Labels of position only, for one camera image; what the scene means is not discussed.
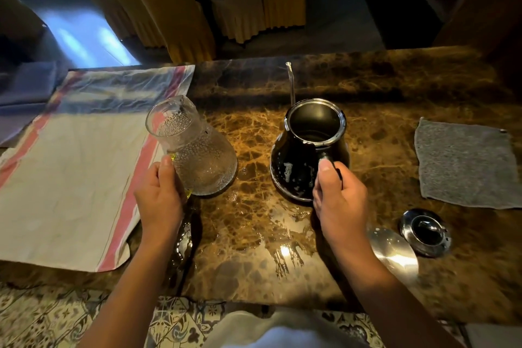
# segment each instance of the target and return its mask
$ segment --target red stripe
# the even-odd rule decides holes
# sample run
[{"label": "red stripe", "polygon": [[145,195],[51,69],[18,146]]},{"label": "red stripe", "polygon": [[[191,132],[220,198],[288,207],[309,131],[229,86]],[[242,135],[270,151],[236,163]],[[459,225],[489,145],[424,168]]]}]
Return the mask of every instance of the red stripe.
[{"label": "red stripe", "polygon": [[36,143],[38,137],[40,136],[40,131],[48,123],[51,115],[60,105],[64,95],[71,89],[72,84],[77,82],[80,77],[82,77],[82,73],[75,72],[69,81],[62,88],[56,91],[55,96],[48,103],[46,110],[40,116],[36,117],[36,119],[34,119],[31,126],[31,132],[26,136],[22,145],[18,148],[17,152],[0,168],[0,189],[7,182],[7,180],[9,180],[14,171],[16,171],[20,165],[22,157],[27,154],[30,148],[33,147],[33,145]]},{"label": "red stripe", "polygon": [[[172,76],[172,81],[165,91],[165,98],[175,94],[184,73],[185,66],[176,67]],[[139,187],[143,175],[147,172],[147,169],[150,166],[157,143],[158,141],[152,135],[148,135],[145,144],[140,150],[138,161],[130,179],[131,183],[125,193],[125,198],[123,199],[120,217],[116,222],[116,227],[114,228],[114,233],[108,246],[107,253],[105,254],[100,266],[98,266],[98,272],[111,271],[116,268],[116,252],[121,248],[122,241],[125,238],[125,232],[131,223],[134,214],[134,207],[136,206],[134,191]]]}]

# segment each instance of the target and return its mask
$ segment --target glass pitcher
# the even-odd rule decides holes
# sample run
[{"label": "glass pitcher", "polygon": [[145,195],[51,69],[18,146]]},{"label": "glass pitcher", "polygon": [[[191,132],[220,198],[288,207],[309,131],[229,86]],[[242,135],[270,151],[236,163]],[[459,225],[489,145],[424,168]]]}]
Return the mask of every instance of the glass pitcher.
[{"label": "glass pitcher", "polygon": [[186,190],[214,194],[234,178],[238,158],[226,138],[203,120],[184,95],[158,103],[147,115],[147,130],[172,156]]}]

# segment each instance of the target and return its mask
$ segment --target clothing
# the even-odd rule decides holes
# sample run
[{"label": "clothing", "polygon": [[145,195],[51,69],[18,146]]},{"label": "clothing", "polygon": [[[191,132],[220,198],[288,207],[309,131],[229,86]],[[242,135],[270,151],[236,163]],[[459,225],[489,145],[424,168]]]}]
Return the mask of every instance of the clothing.
[{"label": "clothing", "polygon": [[225,316],[202,348],[362,348],[326,320],[311,312],[277,310],[267,319],[237,311]]}]

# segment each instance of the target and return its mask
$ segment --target person's left hand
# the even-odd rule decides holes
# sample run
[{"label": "person's left hand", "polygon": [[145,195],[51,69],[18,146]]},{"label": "person's left hand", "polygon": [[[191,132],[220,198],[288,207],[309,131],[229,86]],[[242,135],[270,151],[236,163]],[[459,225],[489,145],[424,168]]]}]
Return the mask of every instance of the person's left hand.
[{"label": "person's left hand", "polygon": [[134,196],[143,226],[141,242],[173,242],[183,219],[186,197],[169,155],[150,166]]}]

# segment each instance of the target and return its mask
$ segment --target marble countertop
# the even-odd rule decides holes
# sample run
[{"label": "marble countertop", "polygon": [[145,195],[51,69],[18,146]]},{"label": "marble countertop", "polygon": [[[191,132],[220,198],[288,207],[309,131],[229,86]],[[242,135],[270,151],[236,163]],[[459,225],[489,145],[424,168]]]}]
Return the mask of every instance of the marble countertop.
[{"label": "marble countertop", "polygon": [[[397,230],[412,207],[438,213],[453,246],[419,258],[411,291],[437,318],[522,324],[522,211],[477,209],[423,199],[414,150],[420,117],[504,128],[522,165],[522,108],[474,50],[445,47],[206,62],[188,96],[238,155],[224,193],[197,199],[201,242],[183,284],[192,299],[358,310],[311,208],[285,200],[271,182],[270,149],[290,106],[284,63],[292,61],[297,100],[322,97],[347,118],[351,169],[367,185],[371,225]],[[139,245],[138,227],[131,252]],[[94,274],[0,262],[17,286],[112,289],[122,268]],[[166,293],[173,292],[166,281]]]}]

